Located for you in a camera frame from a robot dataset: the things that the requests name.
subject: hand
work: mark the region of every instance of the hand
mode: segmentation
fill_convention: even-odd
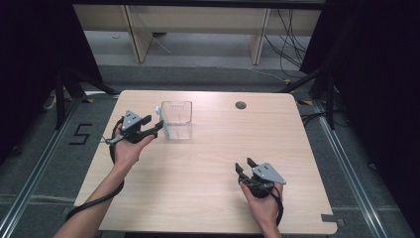
[[[121,136],[122,124],[119,124],[115,130],[115,137]],[[149,135],[137,144],[132,144],[126,140],[122,140],[115,145],[115,166],[123,168],[131,168],[138,160],[142,149],[148,145],[153,139],[154,135]]]
[[[247,199],[251,214],[262,229],[264,237],[281,237],[275,223],[278,205],[274,197],[268,195],[264,198],[257,198],[253,196],[250,189],[245,184],[240,183],[240,186],[245,198]],[[276,196],[282,197],[283,185],[281,183],[276,183],[275,187],[277,188],[279,194],[275,189],[272,190],[272,193]]]

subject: gray floor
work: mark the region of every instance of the gray floor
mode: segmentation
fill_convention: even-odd
[[[105,82],[121,88],[184,89],[179,86],[184,73],[183,67],[188,68],[189,74],[197,75],[196,81],[200,82],[200,85],[196,86],[197,88],[202,88],[203,83],[207,83],[209,84],[207,89],[212,89],[210,87],[212,77],[217,80],[219,71],[221,75],[229,75],[231,68],[240,68],[241,70],[235,70],[235,73],[242,73],[243,85],[241,87],[218,84],[218,88],[223,87],[227,91],[271,91],[277,83],[278,86],[284,86],[285,80],[296,80],[297,78],[292,76],[303,75],[297,71],[293,72],[298,70],[298,67],[285,59],[281,60],[268,44],[263,46],[260,65],[252,65],[246,36],[207,34],[156,36],[146,61],[141,64],[136,63],[128,34],[86,32],[86,36],[96,61],[100,65]],[[269,36],[268,38],[277,47],[282,48],[282,40],[279,37]],[[303,46],[306,46],[309,40],[309,38],[299,38],[299,42]],[[290,55],[294,53],[292,47],[287,47],[284,51]],[[285,75],[279,70],[280,68],[291,70],[288,72],[292,76]],[[148,75],[139,78],[139,71],[142,70],[146,70]],[[164,83],[168,77],[172,77],[170,79],[172,84],[176,84],[175,82],[179,82],[179,84]],[[267,87],[254,88],[252,83],[256,81],[266,84]],[[193,85],[188,85],[188,83],[184,86],[185,89],[194,89]],[[297,89],[294,92],[295,97],[303,100],[308,99],[306,94],[308,87],[309,85],[306,85]],[[85,88],[87,88],[86,90],[96,90],[89,86]],[[115,102],[116,99],[103,98],[95,99],[94,103],[79,105],[49,166],[43,173],[43,178],[37,184],[30,203],[19,223],[16,224],[12,237],[50,237],[62,224],[63,217],[71,208],[78,193],[96,146],[101,141],[101,130],[93,130],[92,127],[105,127]],[[310,105],[298,105],[298,109],[301,114],[311,114],[315,111],[314,106]],[[345,146],[345,152],[388,237],[414,237],[380,176],[367,167],[368,155],[359,143],[353,129],[347,126],[346,117],[338,114],[335,116],[335,120],[336,133],[342,145]],[[1,216],[4,216],[10,209],[14,197],[19,194],[38,158],[42,155],[44,147],[53,135],[54,122],[54,108],[40,115],[32,130],[20,144],[22,148],[25,148],[22,151],[23,154],[10,157],[0,168]],[[92,127],[83,128],[85,130],[83,132],[90,134],[89,140],[83,149],[77,148],[76,150],[76,147],[69,146],[69,143],[78,140],[73,137],[73,133],[80,123],[86,122],[92,124]],[[339,226],[338,232],[331,237],[375,237],[367,226],[366,218],[355,199],[330,141],[325,136],[321,121],[314,119],[309,122],[306,126],[306,133]],[[106,231],[102,237],[124,237],[124,233]],[[160,236],[143,234],[140,237]]]

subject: clear plastic container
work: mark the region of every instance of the clear plastic container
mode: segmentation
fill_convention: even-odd
[[[190,139],[192,134],[192,102],[164,101],[161,103],[163,130],[168,139]]]

